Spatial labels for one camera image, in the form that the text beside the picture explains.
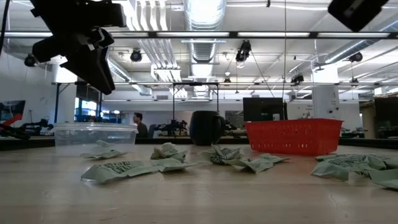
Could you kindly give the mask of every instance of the black mug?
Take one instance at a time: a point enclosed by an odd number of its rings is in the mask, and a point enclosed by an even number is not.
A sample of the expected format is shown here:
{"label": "black mug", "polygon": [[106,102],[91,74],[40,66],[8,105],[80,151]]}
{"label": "black mug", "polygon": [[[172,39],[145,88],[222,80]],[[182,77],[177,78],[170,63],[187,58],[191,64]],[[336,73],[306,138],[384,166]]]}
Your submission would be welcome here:
{"label": "black mug", "polygon": [[216,111],[195,111],[191,117],[190,137],[197,146],[216,144],[224,135],[225,119]]}

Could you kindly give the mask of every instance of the man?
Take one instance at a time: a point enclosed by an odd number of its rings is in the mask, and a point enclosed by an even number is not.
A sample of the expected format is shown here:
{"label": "man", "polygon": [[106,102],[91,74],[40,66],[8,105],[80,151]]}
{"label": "man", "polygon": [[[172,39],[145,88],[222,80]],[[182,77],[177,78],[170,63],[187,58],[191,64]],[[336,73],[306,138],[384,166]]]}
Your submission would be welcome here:
{"label": "man", "polygon": [[137,124],[137,138],[148,138],[147,126],[142,123],[142,113],[134,113],[133,120]]}

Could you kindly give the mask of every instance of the wooden table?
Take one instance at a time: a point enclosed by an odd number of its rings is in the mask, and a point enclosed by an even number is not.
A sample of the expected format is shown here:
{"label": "wooden table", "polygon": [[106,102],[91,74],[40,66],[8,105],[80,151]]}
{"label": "wooden table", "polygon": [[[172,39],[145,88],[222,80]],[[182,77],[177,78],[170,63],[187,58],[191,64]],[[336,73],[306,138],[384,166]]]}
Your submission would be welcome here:
{"label": "wooden table", "polygon": [[[148,159],[153,147],[137,146],[126,157]],[[178,147],[189,150],[190,162],[205,149]],[[397,155],[355,147],[338,152]],[[398,223],[398,192],[367,179],[313,177],[313,157],[289,157],[257,175],[202,164],[95,185],[80,176],[104,161],[56,157],[54,148],[0,152],[0,223]]]}

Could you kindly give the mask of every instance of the red plastic basket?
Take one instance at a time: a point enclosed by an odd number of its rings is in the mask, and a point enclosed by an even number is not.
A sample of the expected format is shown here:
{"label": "red plastic basket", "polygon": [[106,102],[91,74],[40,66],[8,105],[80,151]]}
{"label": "red plastic basket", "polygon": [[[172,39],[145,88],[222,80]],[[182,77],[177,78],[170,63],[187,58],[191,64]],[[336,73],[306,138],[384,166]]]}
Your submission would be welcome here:
{"label": "red plastic basket", "polygon": [[306,156],[336,151],[342,121],[303,119],[246,122],[251,148],[255,151]]}

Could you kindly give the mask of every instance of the clear plastic container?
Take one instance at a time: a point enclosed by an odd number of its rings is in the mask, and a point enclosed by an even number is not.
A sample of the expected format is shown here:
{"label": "clear plastic container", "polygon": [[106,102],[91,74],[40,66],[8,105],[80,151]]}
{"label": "clear plastic container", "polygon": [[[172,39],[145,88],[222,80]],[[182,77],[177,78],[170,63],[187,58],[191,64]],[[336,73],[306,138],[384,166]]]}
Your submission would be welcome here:
{"label": "clear plastic container", "polygon": [[58,156],[96,154],[112,149],[131,152],[138,133],[136,124],[105,123],[61,123],[56,124],[53,131]]}

